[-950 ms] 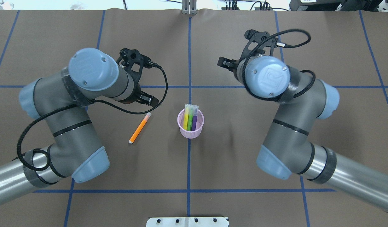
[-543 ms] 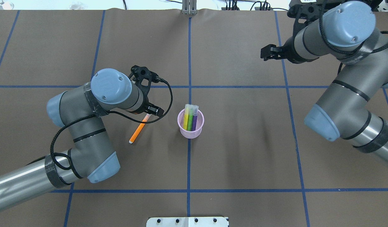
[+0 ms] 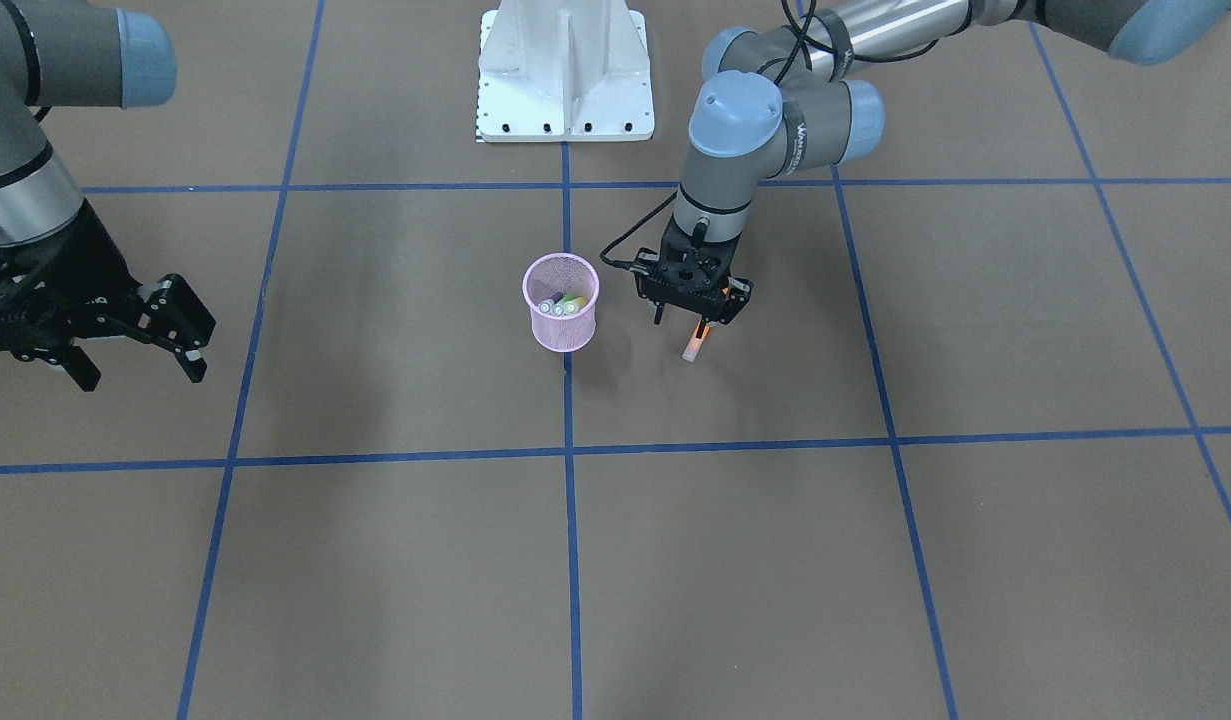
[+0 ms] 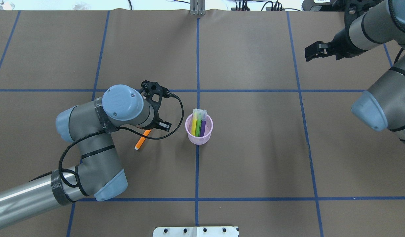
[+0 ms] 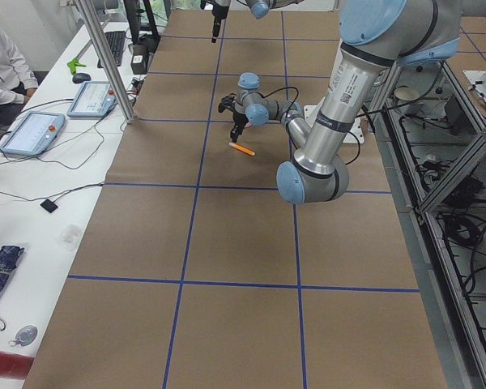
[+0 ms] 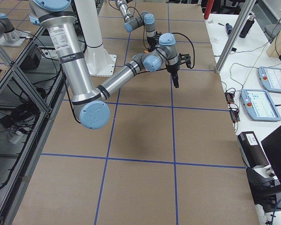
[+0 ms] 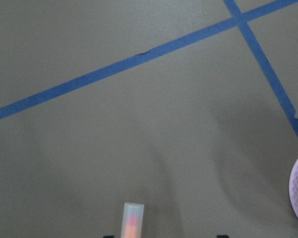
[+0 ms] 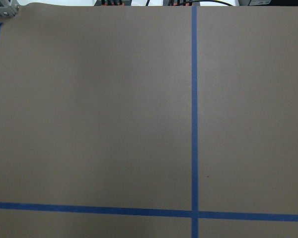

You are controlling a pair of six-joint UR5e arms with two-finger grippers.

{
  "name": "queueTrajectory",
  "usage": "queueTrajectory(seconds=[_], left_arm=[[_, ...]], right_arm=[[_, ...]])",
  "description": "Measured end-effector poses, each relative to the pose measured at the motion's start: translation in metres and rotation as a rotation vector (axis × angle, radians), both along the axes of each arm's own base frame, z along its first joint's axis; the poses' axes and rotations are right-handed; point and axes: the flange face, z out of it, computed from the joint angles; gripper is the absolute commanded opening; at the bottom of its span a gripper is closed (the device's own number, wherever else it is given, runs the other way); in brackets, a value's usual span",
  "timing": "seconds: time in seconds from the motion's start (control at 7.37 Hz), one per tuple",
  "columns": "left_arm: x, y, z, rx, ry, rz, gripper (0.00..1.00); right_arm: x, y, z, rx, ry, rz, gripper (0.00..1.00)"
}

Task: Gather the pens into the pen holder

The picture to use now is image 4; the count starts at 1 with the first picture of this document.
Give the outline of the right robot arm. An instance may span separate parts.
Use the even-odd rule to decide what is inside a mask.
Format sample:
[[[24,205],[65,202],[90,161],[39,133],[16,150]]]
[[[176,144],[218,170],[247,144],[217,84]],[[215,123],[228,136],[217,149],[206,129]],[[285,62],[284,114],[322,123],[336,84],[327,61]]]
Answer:
[[[388,130],[405,144],[405,0],[335,0],[333,8],[344,13],[344,27],[331,41],[307,46],[305,60],[349,59],[396,42],[401,55],[382,69],[351,112],[369,128]]]

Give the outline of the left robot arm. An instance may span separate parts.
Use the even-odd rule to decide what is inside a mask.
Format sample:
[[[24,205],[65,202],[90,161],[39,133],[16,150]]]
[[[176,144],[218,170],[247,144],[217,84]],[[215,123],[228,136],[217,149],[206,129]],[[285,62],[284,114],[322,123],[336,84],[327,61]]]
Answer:
[[[145,136],[126,124],[169,132],[171,123],[158,111],[162,99],[171,97],[179,99],[157,82],[144,81],[140,90],[119,84],[102,97],[61,112],[56,129],[69,146],[57,169],[0,193],[0,230],[88,196],[105,201],[124,192],[127,178],[112,133],[128,130]]]

